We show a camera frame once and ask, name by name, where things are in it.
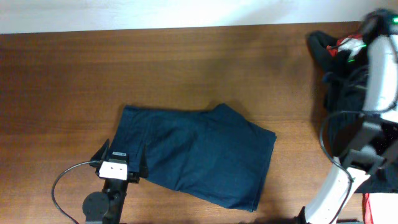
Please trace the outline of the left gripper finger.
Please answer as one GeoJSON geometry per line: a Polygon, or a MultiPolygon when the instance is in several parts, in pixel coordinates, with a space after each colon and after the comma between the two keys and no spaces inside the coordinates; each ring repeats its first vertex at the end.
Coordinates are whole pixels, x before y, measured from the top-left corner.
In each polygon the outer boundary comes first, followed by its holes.
{"type": "Polygon", "coordinates": [[[140,152],[139,157],[139,177],[140,178],[147,178],[149,176],[149,168],[147,166],[147,145],[145,144],[140,152]]]}
{"type": "Polygon", "coordinates": [[[105,140],[104,144],[94,153],[90,161],[103,161],[108,153],[110,140],[105,140]]]}

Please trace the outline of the navy blue shorts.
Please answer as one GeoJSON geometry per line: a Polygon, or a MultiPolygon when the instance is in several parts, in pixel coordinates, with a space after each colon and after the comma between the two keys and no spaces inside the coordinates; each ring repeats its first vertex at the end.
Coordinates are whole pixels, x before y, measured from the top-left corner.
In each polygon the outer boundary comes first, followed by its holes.
{"type": "Polygon", "coordinates": [[[111,152],[129,156],[147,180],[224,208],[257,209],[277,136],[226,104],[208,111],[127,106],[111,152]]]}

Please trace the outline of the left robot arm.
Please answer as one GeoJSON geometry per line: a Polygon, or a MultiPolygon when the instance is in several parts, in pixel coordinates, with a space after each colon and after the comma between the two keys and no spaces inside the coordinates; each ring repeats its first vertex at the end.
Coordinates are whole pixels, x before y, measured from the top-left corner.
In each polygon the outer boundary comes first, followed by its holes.
{"type": "Polygon", "coordinates": [[[139,170],[129,170],[129,155],[125,152],[109,152],[110,141],[106,140],[102,147],[90,159],[96,175],[104,180],[100,192],[89,194],[83,202],[82,210],[86,223],[112,223],[121,220],[124,201],[129,184],[138,184],[141,178],[149,175],[146,160],[146,149],[139,158],[139,170]]]}

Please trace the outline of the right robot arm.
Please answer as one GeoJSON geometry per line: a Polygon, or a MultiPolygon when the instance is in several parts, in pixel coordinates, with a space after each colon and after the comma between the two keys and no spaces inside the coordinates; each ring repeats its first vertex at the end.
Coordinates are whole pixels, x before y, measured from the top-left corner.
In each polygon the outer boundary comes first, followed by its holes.
{"type": "Polygon", "coordinates": [[[307,35],[328,85],[319,131],[332,167],[295,223],[336,223],[355,193],[397,192],[397,13],[370,12],[343,37],[307,35]]]}

